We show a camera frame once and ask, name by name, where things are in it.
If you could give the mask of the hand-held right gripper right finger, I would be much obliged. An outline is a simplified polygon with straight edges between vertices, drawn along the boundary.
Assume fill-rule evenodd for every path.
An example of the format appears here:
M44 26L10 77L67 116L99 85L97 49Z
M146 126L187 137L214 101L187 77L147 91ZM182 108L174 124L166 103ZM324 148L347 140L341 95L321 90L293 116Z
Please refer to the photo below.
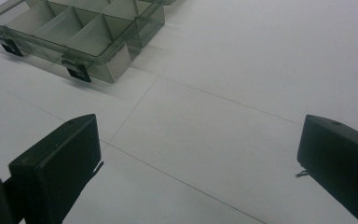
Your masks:
M305 174L358 219L358 131L307 115L296 159Z

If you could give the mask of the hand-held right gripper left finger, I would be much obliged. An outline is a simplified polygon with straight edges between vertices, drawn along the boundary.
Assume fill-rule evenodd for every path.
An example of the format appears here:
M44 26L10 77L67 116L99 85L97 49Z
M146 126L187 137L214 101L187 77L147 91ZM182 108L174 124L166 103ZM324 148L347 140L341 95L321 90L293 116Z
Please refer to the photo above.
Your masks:
M62 224L103 165L94 114L66 121L9 164L24 190L27 224Z

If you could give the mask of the clear compartment organizer box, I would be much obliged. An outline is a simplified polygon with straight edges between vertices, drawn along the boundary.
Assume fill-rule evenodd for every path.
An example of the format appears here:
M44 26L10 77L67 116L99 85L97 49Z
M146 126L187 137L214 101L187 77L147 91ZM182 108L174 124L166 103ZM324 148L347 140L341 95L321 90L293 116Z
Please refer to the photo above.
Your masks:
M7 0L0 45L66 68L85 82L116 82L165 23L177 0Z

